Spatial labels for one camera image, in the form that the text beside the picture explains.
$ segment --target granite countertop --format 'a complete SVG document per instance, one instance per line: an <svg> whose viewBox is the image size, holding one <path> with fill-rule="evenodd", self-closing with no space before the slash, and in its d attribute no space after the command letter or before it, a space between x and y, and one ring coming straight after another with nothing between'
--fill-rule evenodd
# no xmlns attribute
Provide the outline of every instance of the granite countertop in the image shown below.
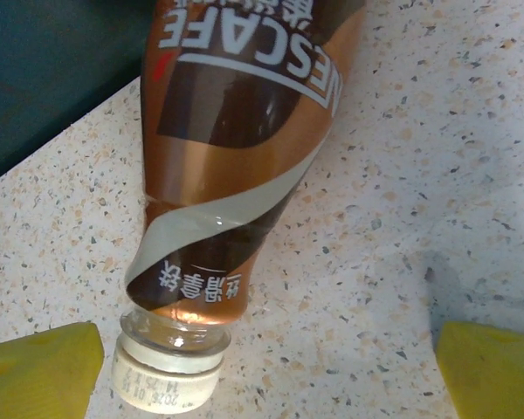
<svg viewBox="0 0 524 419"><path fill-rule="evenodd" d="M109 386L142 223L138 80L0 178L0 341L99 326ZM259 257L212 400L182 418L455 419L446 319L524 332L524 0L370 2L334 129Z"/></svg>

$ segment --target nescafe bottle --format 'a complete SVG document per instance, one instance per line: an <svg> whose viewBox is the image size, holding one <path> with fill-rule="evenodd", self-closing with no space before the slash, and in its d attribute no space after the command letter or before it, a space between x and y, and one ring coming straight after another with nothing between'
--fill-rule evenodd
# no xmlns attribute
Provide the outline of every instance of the nescafe bottle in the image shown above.
<svg viewBox="0 0 524 419"><path fill-rule="evenodd" d="M364 0L159 0L141 76L146 229L113 384L140 409L209 399L267 233L318 153Z"/></svg>

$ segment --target bottle label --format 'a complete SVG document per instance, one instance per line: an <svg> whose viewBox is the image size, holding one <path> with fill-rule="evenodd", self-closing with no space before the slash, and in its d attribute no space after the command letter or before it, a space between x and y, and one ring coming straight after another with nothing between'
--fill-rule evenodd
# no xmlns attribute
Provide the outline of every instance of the bottle label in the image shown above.
<svg viewBox="0 0 524 419"><path fill-rule="evenodd" d="M134 302L236 319L337 113L363 0L160 0L141 79L147 230Z"/></svg>

